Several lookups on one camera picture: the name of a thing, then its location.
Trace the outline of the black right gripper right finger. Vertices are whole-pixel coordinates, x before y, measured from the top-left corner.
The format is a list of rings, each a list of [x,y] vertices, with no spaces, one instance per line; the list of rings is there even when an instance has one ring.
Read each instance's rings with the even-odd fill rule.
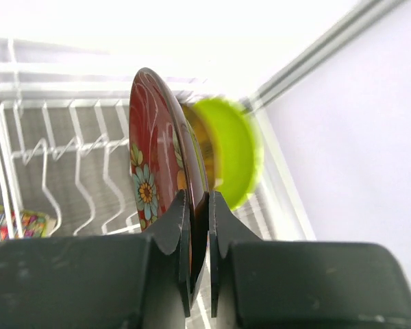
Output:
[[[209,233],[218,328],[411,328],[410,287],[381,245],[265,241],[217,192]]]

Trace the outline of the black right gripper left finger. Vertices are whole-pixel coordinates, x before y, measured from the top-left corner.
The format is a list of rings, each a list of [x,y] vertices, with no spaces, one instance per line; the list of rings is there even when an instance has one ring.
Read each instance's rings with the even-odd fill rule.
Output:
[[[140,234],[0,242],[0,328],[183,328],[189,215],[180,191]]]

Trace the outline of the red floral plate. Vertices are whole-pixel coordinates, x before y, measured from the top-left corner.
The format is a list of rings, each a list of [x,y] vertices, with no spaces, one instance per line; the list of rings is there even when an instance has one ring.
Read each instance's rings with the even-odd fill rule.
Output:
[[[209,186],[199,144],[181,105],[164,80],[141,68],[129,100],[129,154],[142,230],[155,223],[179,191],[190,224],[190,290],[198,295],[206,254]]]

